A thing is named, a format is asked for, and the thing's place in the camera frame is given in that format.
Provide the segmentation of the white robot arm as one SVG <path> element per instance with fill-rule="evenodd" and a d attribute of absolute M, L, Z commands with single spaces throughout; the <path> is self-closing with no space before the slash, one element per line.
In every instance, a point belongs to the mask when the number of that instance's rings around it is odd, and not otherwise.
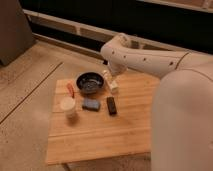
<path fill-rule="evenodd" d="M 213 171 L 213 55 L 133 49 L 120 33 L 100 50 L 112 74 L 160 79 L 151 108 L 151 170 Z"/>

